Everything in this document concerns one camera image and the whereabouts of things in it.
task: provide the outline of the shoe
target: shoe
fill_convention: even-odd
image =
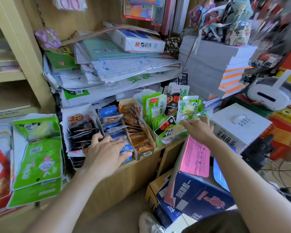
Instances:
[[[149,212],[143,212],[139,217],[140,233],[167,233],[156,218]]]

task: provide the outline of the pink paper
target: pink paper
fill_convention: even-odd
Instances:
[[[180,171],[209,177],[210,150],[189,136],[182,158]]]

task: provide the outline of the shelf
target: shelf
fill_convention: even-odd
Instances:
[[[26,80],[23,72],[0,72],[0,83]]]

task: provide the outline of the left hand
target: left hand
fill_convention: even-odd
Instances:
[[[92,144],[82,167],[83,170],[94,173],[100,180],[111,176],[122,162],[132,156],[132,152],[120,155],[120,150],[126,145],[126,141],[113,141],[110,136],[102,138],[100,133],[93,135]]]

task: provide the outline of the white device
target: white device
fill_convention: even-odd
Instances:
[[[291,70],[286,70],[277,77],[257,78],[247,91],[247,97],[252,101],[259,101],[266,108],[278,111],[291,105],[291,83],[286,80]]]

